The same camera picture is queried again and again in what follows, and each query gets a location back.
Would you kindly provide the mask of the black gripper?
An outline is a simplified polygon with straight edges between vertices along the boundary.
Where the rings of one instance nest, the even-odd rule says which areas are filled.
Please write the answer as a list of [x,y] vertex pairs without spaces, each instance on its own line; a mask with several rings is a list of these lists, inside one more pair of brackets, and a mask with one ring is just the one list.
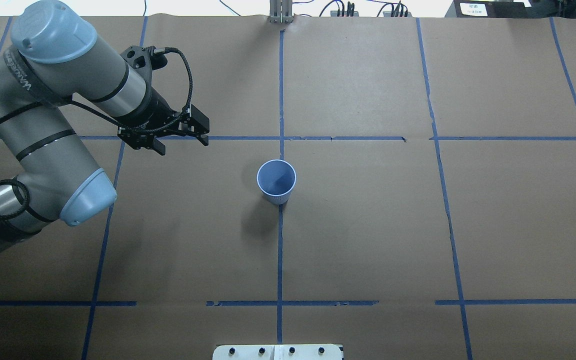
[[151,100],[142,112],[126,118],[121,123],[118,137],[133,150],[152,150],[166,155],[166,145],[158,138],[169,135],[194,137],[203,146],[210,143],[210,119],[193,104],[186,117],[174,111],[166,100]]

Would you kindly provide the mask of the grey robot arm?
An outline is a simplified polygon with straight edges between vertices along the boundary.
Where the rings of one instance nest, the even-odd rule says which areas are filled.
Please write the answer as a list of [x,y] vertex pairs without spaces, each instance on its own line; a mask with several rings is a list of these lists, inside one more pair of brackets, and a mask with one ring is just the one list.
[[192,105],[194,80],[180,111],[153,86],[174,47],[114,50],[60,0],[28,6],[0,55],[0,139],[23,171],[0,180],[0,253],[61,220],[75,227],[117,200],[114,183],[61,112],[76,106],[118,128],[133,150],[166,148],[160,137],[209,143],[210,120]]

